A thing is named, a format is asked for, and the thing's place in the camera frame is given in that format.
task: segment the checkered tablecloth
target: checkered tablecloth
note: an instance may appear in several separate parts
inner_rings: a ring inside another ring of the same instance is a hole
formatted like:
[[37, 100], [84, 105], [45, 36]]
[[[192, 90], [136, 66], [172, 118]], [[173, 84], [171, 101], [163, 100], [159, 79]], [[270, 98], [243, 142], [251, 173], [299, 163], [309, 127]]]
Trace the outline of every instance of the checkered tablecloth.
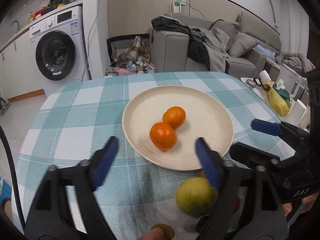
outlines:
[[[121, 124], [130, 99], [149, 88], [173, 84], [198, 89], [222, 103], [233, 122], [234, 142], [246, 143], [281, 159], [293, 155], [293, 150], [278, 137], [250, 128], [254, 118], [271, 122], [279, 119], [245, 84], [230, 75], [176, 72], [74, 82], [47, 98], [16, 160], [24, 217], [49, 165], [74, 166], [90, 158], [113, 135], [119, 139], [119, 152], [95, 196], [116, 237], [134, 240], [153, 225], [164, 223], [174, 228], [175, 239], [195, 239], [196, 233], [186, 231], [195, 221], [179, 211], [174, 194], [185, 179], [197, 176], [197, 172], [171, 171], [146, 161], [126, 140]], [[74, 189], [67, 190], [75, 224], [85, 231]], [[14, 223], [20, 228], [14, 201], [12, 210]]]

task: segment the black round door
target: black round door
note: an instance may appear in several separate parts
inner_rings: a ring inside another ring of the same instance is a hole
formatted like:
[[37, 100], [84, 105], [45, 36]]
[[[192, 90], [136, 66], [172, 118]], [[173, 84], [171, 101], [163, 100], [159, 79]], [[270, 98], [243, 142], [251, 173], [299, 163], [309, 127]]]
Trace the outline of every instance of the black round door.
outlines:
[[36, 48], [36, 62], [41, 73], [50, 80], [68, 76], [76, 61], [76, 47], [69, 35], [53, 31], [45, 34]]

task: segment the beige plate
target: beige plate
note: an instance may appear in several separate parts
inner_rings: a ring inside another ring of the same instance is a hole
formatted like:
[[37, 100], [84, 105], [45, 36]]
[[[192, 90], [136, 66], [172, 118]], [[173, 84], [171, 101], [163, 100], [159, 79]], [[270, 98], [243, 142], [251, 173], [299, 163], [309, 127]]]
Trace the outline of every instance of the beige plate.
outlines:
[[[186, 121], [176, 130], [177, 144], [163, 152], [151, 142], [149, 132], [172, 106], [185, 110]], [[128, 141], [141, 156], [171, 170], [201, 168], [194, 147], [198, 137], [204, 137], [221, 156], [233, 141], [233, 125], [226, 109], [210, 95], [183, 86], [159, 86], [138, 94], [124, 109], [122, 125]]]

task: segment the metal bolt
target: metal bolt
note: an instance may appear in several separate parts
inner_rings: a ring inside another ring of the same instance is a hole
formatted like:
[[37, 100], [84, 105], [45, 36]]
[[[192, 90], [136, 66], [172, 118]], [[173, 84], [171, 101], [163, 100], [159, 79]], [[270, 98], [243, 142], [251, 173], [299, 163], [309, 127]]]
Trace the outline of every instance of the metal bolt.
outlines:
[[233, 161], [224, 161], [223, 165], [225, 165], [226, 167], [234, 167], [235, 166]]
[[276, 159], [271, 159], [271, 163], [274, 164], [274, 165], [277, 165], [277, 164], [278, 164], [278, 160], [276, 160]]
[[284, 186], [286, 189], [289, 189], [290, 186], [291, 186], [291, 183], [290, 183], [289, 181], [285, 180], [285, 181], [283, 182], [283, 186]]
[[257, 171], [266, 171], [267, 169], [265, 168], [265, 166], [258, 165], [258, 166], [256, 167], [256, 170], [257, 170]]
[[50, 165], [48, 167], [48, 171], [55, 171], [57, 169], [57, 166], [56, 165]]
[[82, 160], [80, 162], [80, 166], [83, 167], [83, 166], [88, 166], [90, 164], [90, 160]]

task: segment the yellow snack package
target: yellow snack package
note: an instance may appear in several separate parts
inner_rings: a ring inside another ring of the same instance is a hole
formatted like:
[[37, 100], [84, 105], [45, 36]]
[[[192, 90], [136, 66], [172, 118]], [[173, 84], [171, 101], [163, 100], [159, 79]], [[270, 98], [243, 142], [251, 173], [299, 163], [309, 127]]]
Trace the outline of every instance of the yellow snack package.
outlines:
[[275, 91], [273, 88], [271, 88], [268, 92], [269, 94], [269, 103], [271, 107], [281, 116], [286, 115], [289, 113], [290, 108], [288, 107], [287, 103], [284, 101], [284, 99]]

